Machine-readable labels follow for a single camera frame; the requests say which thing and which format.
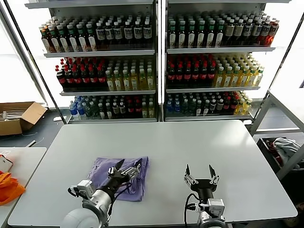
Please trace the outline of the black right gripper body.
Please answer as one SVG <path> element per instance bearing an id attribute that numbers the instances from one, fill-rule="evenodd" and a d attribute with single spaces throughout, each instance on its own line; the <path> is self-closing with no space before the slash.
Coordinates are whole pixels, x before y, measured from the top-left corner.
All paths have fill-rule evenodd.
<path id="1" fill-rule="evenodd" d="M 216 184 L 211 180 L 196 180 L 190 185 L 190 189 L 198 194 L 200 200 L 213 199 L 213 192 L 217 189 Z"/>

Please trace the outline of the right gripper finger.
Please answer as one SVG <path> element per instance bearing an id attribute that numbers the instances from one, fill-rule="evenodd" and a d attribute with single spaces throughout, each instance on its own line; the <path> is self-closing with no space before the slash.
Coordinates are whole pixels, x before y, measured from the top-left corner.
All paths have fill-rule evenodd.
<path id="1" fill-rule="evenodd" d="M 209 183 L 213 184 L 213 185 L 217 185 L 218 181 L 219 181 L 219 175 L 216 174 L 215 170 L 212 168 L 211 165 L 209 165 L 209 171 L 210 171 L 210 176 L 211 176 Z"/>
<path id="2" fill-rule="evenodd" d="M 185 170 L 184 181 L 186 182 L 187 185 L 197 184 L 196 179 L 193 178 L 190 174 L 190 168 L 189 168 L 188 164 L 187 164 L 187 167 L 186 167 L 186 170 Z"/>

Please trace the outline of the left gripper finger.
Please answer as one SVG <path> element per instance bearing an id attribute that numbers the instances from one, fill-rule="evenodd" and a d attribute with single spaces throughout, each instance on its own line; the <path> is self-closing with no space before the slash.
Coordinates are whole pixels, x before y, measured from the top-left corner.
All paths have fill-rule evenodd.
<path id="1" fill-rule="evenodd" d="M 122 167 L 123 163 L 124 163 L 124 159 L 117 162 L 113 167 L 110 167 L 108 170 L 108 176 L 109 177 L 120 176 L 122 173 L 120 168 Z"/>
<path id="2" fill-rule="evenodd" d="M 135 162 L 134 166 L 123 171 L 124 176 L 129 178 L 135 178 L 139 173 L 142 167 L 142 158 Z"/>

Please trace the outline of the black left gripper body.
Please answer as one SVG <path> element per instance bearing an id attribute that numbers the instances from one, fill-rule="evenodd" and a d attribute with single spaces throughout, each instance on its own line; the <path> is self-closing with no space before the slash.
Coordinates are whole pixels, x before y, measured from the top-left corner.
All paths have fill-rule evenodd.
<path id="1" fill-rule="evenodd" d="M 130 180 L 129 177 L 111 177 L 109 181 L 104 185 L 104 191 L 116 193 L 121 185 L 127 183 Z"/>

